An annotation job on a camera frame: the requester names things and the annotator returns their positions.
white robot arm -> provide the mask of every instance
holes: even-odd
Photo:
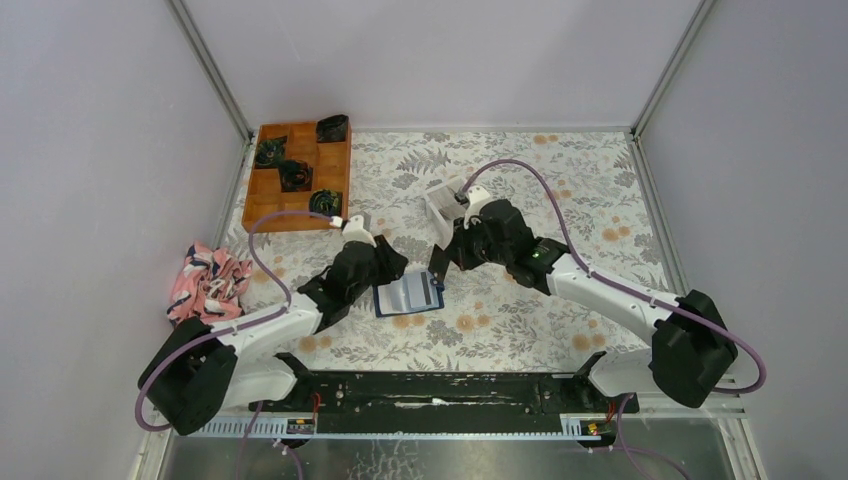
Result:
[[[450,262],[460,270],[498,263],[518,284],[575,301],[634,332],[648,348],[599,352],[575,373],[605,397],[662,391],[696,408],[736,358],[736,347],[726,338],[653,305],[654,301],[676,304],[724,328],[706,295],[692,291],[677,298],[592,266],[587,273],[566,245],[535,237],[507,200],[493,200],[480,187],[470,189],[468,199],[465,215],[455,218],[450,234],[434,247],[430,271],[443,282]],[[382,236],[372,237],[361,217],[351,218],[343,235],[346,243],[333,264],[298,288],[281,316],[241,328],[280,312],[283,305],[277,305],[211,327],[192,319],[175,329],[142,374],[139,388],[169,355],[200,336],[221,333],[181,355],[145,392],[180,434],[201,428],[220,409],[289,396],[298,373],[292,366],[299,362],[284,358],[285,343],[334,325],[366,290],[403,275],[406,258]],[[623,293],[593,273],[650,300]],[[224,334],[225,329],[233,331]]]
[[[436,214],[430,201],[433,196],[427,198],[428,211]],[[697,408],[737,357],[736,346],[727,338],[655,305],[678,306],[725,328],[712,300],[703,293],[693,290],[680,298],[591,265],[587,272],[566,245],[535,237],[517,208],[507,200],[493,199],[483,187],[468,190],[464,214],[454,217],[453,225],[442,222],[442,238],[430,262],[439,281],[444,281],[450,262],[460,270],[497,263],[520,285],[577,302],[647,344],[644,349],[593,356],[581,368],[581,374],[608,397],[661,391],[678,403]]]
[[[171,333],[139,378],[140,389],[174,352],[199,337],[214,337],[179,355],[144,392],[177,432],[196,431],[221,409],[285,398],[297,380],[296,372],[279,359],[286,342],[336,324],[362,293],[403,275],[406,257],[382,235],[368,233],[361,216],[344,224],[337,220],[345,239],[342,251],[332,265],[291,294],[288,305],[213,325],[192,318]]]

wooden tray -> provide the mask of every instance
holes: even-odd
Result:
[[[316,190],[342,192],[342,217],[347,217],[350,198],[350,122],[344,142],[318,143],[315,138],[316,122],[279,123],[262,125],[259,142],[269,138],[287,136],[286,158],[306,162],[312,167],[312,190],[308,192],[281,192],[277,169],[256,169],[251,159],[250,183],[241,224],[248,232],[257,220],[280,210],[309,210],[309,198]],[[326,230],[327,222],[305,215],[282,216],[269,220],[259,227],[259,232],[296,232]]]

floral tablecloth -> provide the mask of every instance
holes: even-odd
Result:
[[[527,161],[544,175],[584,257],[667,289],[621,133],[354,133],[349,213],[367,214],[370,230],[409,258],[408,269],[425,267],[436,232],[424,213],[424,190],[498,158]],[[246,165],[224,240],[241,258],[249,256],[241,226],[249,176]],[[561,239],[549,200],[529,173],[506,166],[479,183],[521,209],[537,235]],[[257,246],[277,275],[299,286],[331,263],[342,240],[337,230],[274,233],[259,235]],[[256,272],[241,297],[247,312],[283,299]],[[365,294],[344,320],[293,341],[290,351],[313,369],[573,371],[594,351],[642,343],[586,308],[520,287],[500,266],[452,266],[444,297],[442,310],[376,318]]]

gray leaf print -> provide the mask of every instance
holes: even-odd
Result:
[[[629,187],[633,185],[633,182],[635,181],[636,174],[631,171],[621,172],[615,176],[615,184],[621,185],[622,187]]]
[[[432,150],[425,148],[423,152],[413,150],[397,166],[398,170],[414,173],[434,172],[438,167],[451,163],[447,153],[442,149]]]
[[[369,214],[369,231],[384,234],[416,264],[426,264],[436,236],[422,208],[424,190],[511,157],[533,163],[560,194],[569,231],[587,259],[651,288],[665,287],[659,246],[621,133],[354,132],[352,143],[348,213]],[[247,258],[241,219],[252,162],[243,165],[224,244]],[[537,234],[560,238],[550,202],[527,172],[493,169],[480,177],[480,185],[508,198]],[[337,230],[260,235],[257,242],[265,263],[292,288],[329,265],[344,243]],[[273,282],[257,275],[239,301],[252,312],[282,299]],[[577,335],[593,348],[639,343],[631,332],[599,323],[599,315],[577,304],[537,298],[504,275],[503,267],[452,274],[445,301],[441,310],[376,318],[369,290],[344,321],[283,348],[302,353],[315,369],[569,371],[588,354],[574,347]],[[466,317],[463,330],[456,326],[458,315]]]
[[[447,142],[448,140],[450,140],[450,135],[448,135],[447,133],[429,133],[428,132],[428,133],[424,134],[424,140],[442,143],[442,142]]]
[[[622,170],[633,170],[633,163],[630,161],[630,155],[626,153],[620,153],[618,157],[616,157],[615,163],[613,163],[612,166]]]
[[[424,240],[419,240],[408,235],[392,240],[392,247],[395,251],[412,261],[424,262],[429,260],[430,257],[430,245]]]
[[[406,190],[410,185],[415,183],[418,180],[418,177],[411,173],[404,173],[403,175],[397,177],[392,180],[392,186],[395,188],[399,188],[401,190]]]
[[[452,347],[462,341],[462,335],[445,325],[444,320],[434,320],[427,325],[427,339],[433,344],[442,342]]]
[[[633,240],[637,247],[642,247],[642,251],[639,253],[642,260],[648,263],[653,263],[654,265],[662,261],[659,243],[657,243],[653,235],[640,233],[639,235],[636,235]]]

orange flower print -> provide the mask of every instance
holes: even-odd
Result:
[[[297,347],[303,353],[312,353],[312,352],[315,351],[315,347],[317,345],[318,345],[318,342],[315,341],[315,337],[310,335],[308,337],[301,338],[300,341],[297,344]]]
[[[474,317],[471,315],[460,315],[456,319],[456,329],[462,333],[471,333],[474,330]]]
[[[586,335],[582,333],[578,333],[574,337],[571,338],[571,345],[581,352],[585,352],[589,350],[591,344],[589,343],[589,339],[586,338]]]
[[[395,328],[403,330],[404,328],[407,328],[409,326],[409,317],[406,315],[398,315],[396,317],[392,317],[392,325],[394,325]]]

